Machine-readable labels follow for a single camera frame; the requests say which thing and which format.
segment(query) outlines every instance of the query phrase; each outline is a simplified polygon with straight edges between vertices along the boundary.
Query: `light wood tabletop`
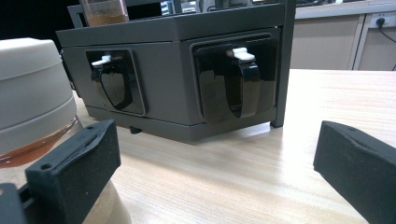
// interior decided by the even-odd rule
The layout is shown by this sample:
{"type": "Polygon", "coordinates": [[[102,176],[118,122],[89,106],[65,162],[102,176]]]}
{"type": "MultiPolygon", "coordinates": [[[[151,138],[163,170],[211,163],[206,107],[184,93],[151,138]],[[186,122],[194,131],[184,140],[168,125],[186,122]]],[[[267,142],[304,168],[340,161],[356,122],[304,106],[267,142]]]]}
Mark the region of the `light wood tabletop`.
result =
{"type": "MultiPolygon", "coordinates": [[[[76,101],[83,126],[97,122],[76,101]]],[[[133,223],[366,223],[314,171],[323,120],[396,147],[396,72],[291,70],[278,129],[180,143],[119,127],[112,180],[133,223]]]]}

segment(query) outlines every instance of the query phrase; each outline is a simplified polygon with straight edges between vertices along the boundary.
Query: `black power cord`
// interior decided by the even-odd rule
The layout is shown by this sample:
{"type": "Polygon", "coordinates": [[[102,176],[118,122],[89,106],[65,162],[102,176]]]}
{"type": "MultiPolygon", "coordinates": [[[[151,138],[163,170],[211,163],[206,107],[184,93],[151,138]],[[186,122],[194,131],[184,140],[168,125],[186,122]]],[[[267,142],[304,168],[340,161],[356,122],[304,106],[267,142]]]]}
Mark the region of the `black power cord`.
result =
{"type": "Polygon", "coordinates": [[[384,18],[379,18],[378,20],[376,20],[375,23],[378,25],[379,33],[381,33],[384,37],[386,37],[387,39],[391,40],[393,43],[396,44],[396,40],[394,40],[392,37],[388,36],[387,34],[384,33],[384,31],[382,31],[382,26],[385,23],[385,19],[384,18]]]}

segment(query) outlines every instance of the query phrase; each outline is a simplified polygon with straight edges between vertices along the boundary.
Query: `white plastic lid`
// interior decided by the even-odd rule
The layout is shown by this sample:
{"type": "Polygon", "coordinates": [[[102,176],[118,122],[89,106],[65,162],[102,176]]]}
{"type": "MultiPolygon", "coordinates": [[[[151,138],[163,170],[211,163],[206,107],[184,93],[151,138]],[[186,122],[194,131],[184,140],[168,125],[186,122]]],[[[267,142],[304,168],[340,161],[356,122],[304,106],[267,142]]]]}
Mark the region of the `white plastic lid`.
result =
{"type": "Polygon", "coordinates": [[[76,112],[51,40],[0,41],[0,155],[56,132],[76,112]]]}

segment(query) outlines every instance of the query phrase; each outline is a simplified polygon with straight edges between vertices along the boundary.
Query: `screw hole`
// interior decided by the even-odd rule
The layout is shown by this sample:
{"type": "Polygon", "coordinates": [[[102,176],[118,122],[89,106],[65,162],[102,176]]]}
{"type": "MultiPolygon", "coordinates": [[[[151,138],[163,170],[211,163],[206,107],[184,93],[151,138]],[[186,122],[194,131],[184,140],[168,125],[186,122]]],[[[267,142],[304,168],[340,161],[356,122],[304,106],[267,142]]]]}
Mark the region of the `screw hole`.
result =
{"type": "Polygon", "coordinates": [[[47,164],[44,164],[44,165],[41,166],[41,170],[47,170],[50,167],[51,167],[51,165],[47,163],[47,164]]]}

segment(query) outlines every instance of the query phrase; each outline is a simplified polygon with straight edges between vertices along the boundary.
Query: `black machine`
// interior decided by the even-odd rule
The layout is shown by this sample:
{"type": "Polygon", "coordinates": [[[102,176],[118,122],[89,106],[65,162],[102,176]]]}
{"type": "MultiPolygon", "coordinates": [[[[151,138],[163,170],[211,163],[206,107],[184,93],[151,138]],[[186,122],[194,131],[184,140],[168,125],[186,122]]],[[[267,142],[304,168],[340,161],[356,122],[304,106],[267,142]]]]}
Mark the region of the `black machine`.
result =
{"type": "Polygon", "coordinates": [[[69,11],[78,28],[57,35],[90,116],[115,119],[132,133],[192,141],[268,121],[283,125],[295,1],[207,13],[179,8],[98,27],[83,27],[78,7],[69,11]]]}

